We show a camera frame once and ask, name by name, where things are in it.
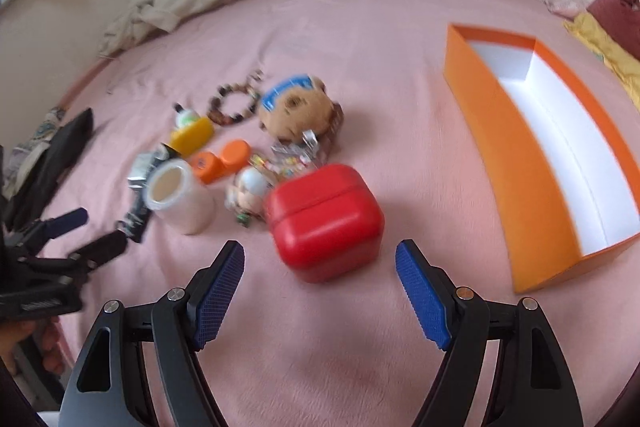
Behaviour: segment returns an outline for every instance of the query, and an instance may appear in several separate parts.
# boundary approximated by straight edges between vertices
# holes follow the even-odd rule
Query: blue gripper pad
[[[434,280],[437,276],[434,274],[433,267],[427,263],[422,252],[410,239],[405,239],[396,248],[396,271],[424,335],[435,342],[440,349],[446,351],[452,336],[447,325],[447,315],[450,316],[450,311],[442,300],[449,297],[452,305],[452,298],[443,295],[442,284]]]
[[[65,233],[69,233],[78,227],[82,227],[82,225],[86,225],[88,220],[89,214],[82,207],[76,208],[76,210],[72,210],[55,219],[48,219],[44,222],[47,227],[46,237],[55,239],[61,235],[65,235]]]
[[[227,241],[189,299],[188,315],[195,326],[193,344],[197,349],[218,336],[243,272],[244,248],[237,241]]]

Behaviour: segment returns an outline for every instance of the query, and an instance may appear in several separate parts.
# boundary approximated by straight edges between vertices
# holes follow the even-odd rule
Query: patterned cloth
[[[11,154],[7,156],[5,165],[2,166],[4,176],[2,195],[6,199],[9,200],[20,189],[22,182],[27,178],[27,174],[36,164],[38,158],[49,148],[49,142],[60,128],[65,113],[66,111],[59,107],[51,109],[31,139],[24,143],[18,143]]]

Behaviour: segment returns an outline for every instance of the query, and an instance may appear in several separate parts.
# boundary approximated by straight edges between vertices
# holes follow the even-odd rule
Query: red box
[[[285,182],[264,207],[280,257],[304,281],[332,279],[378,256],[385,216],[351,167],[331,164]]]

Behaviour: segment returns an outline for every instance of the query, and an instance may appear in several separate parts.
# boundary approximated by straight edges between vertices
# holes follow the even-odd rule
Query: red cushion
[[[587,11],[620,47],[640,60],[639,8],[638,0],[595,0]]]

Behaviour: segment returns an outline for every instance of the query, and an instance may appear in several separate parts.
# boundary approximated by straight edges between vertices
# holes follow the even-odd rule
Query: pink bedsheet
[[[342,104],[346,120],[332,160],[355,167],[378,198],[382,255],[335,282],[302,283],[263,226],[234,222],[223,208],[226,181],[218,182],[210,187],[218,215],[202,235],[182,237],[152,219],[142,245],[94,274],[84,311],[61,320],[69,355],[77,356],[105,301],[154,301],[237,239],[244,277],[218,339],[199,355],[229,425],[411,425],[442,352],[425,340],[396,276],[396,244],[415,239],[454,283],[486,299],[518,300],[489,180],[442,74],[451,22],[542,39],[591,87],[640,156],[640,116],[619,81],[536,0],[242,0],[126,52],[73,103],[69,116],[94,108],[96,133],[47,213],[81,205],[90,222],[52,242],[46,255],[64,255],[124,215],[132,199],[127,171],[136,154],[168,137],[172,103],[204,113],[216,86],[257,67],[269,75],[265,87],[316,74]],[[239,137],[257,148],[270,144],[250,120],[220,130],[209,148]],[[588,427],[640,360],[639,248],[533,294],[564,350]],[[496,352],[490,343],[469,426],[482,419]],[[170,425],[152,352],[147,358],[162,425]]]

